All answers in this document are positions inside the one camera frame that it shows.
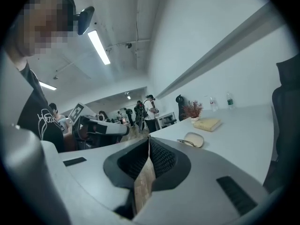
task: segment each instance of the black backpack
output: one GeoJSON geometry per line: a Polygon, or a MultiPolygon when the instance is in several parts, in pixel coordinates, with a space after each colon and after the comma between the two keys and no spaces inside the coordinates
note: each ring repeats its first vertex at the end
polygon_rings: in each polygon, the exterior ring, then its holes
{"type": "Polygon", "coordinates": [[[145,100],[145,101],[143,102],[143,104],[142,104],[142,116],[143,116],[144,118],[147,118],[147,117],[148,117],[148,114],[147,114],[147,112],[146,112],[146,110],[145,110],[145,106],[144,106],[144,104],[145,104],[146,101],[149,101],[149,100],[145,100]]]}

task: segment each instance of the black office chair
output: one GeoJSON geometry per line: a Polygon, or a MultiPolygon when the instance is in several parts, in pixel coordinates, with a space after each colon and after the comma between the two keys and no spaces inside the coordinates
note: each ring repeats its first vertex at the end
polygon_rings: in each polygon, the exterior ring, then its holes
{"type": "Polygon", "coordinates": [[[276,141],[278,162],[277,164],[271,163],[270,169],[274,172],[267,176],[264,183],[269,192],[284,185],[284,181],[288,180],[289,173],[286,172],[288,164],[282,161],[292,161],[290,156],[300,158],[299,154],[290,153],[295,146],[298,146],[297,141],[300,137],[300,54],[276,65],[281,86],[274,90],[272,102],[279,128],[276,141]]]}

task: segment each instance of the book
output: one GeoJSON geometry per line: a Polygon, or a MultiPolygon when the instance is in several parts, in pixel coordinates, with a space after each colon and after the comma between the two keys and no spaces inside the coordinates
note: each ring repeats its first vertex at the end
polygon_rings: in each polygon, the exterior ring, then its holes
{"type": "Polygon", "coordinates": [[[194,123],[194,127],[205,131],[213,132],[221,125],[220,119],[203,118],[194,123]]]}

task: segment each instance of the black pants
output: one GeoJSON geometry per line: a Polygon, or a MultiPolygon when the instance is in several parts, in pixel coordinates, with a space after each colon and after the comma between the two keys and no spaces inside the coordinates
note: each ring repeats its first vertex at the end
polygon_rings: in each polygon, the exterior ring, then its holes
{"type": "Polygon", "coordinates": [[[155,120],[145,120],[145,122],[149,128],[149,133],[156,131],[155,120]]]}
{"type": "Polygon", "coordinates": [[[129,115],[128,115],[128,120],[129,120],[129,122],[130,122],[130,126],[133,126],[132,118],[131,118],[131,116],[129,116],[129,115]]]}

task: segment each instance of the standing person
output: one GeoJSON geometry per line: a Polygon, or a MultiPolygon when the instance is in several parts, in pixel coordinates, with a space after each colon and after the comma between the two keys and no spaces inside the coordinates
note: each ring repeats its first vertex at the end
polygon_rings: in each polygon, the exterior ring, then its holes
{"type": "Polygon", "coordinates": [[[144,117],[143,117],[144,106],[140,100],[136,102],[134,111],[135,111],[135,123],[139,127],[139,130],[141,132],[144,130],[145,124],[144,124],[144,117]]]}
{"type": "Polygon", "coordinates": [[[149,133],[153,133],[156,131],[155,126],[155,116],[154,114],[157,113],[157,110],[153,107],[152,101],[155,100],[155,98],[152,95],[146,96],[146,100],[143,102],[145,111],[147,112],[147,117],[145,117],[145,122],[149,128],[149,133]]]}
{"type": "Polygon", "coordinates": [[[58,114],[58,110],[55,103],[50,103],[49,107],[51,107],[53,114],[60,124],[60,128],[63,134],[67,134],[71,132],[70,124],[68,123],[66,117],[62,114],[58,114]]]}
{"type": "Polygon", "coordinates": [[[120,114],[120,111],[118,111],[117,118],[118,118],[118,121],[120,121],[121,124],[123,124],[123,118],[122,118],[122,115],[120,114]]]}
{"type": "Polygon", "coordinates": [[[131,118],[131,114],[132,114],[132,110],[131,109],[127,109],[127,108],[124,108],[127,116],[128,116],[128,120],[130,122],[130,126],[132,127],[133,126],[133,121],[132,121],[132,118],[131,118]]]}
{"type": "MultiPolygon", "coordinates": [[[[58,152],[75,150],[77,141],[72,133],[62,133],[27,58],[49,48],[57,38],[65,38],[73,30],[75,15],[74,0],[29,0],[8,31],[4,44],[7,66],[14,66],[33,89],[17,124],[40,140],[52,142],[58,152]]],[[[87,138],[87,127],[83,126],[80,133],[87,138]]]]}

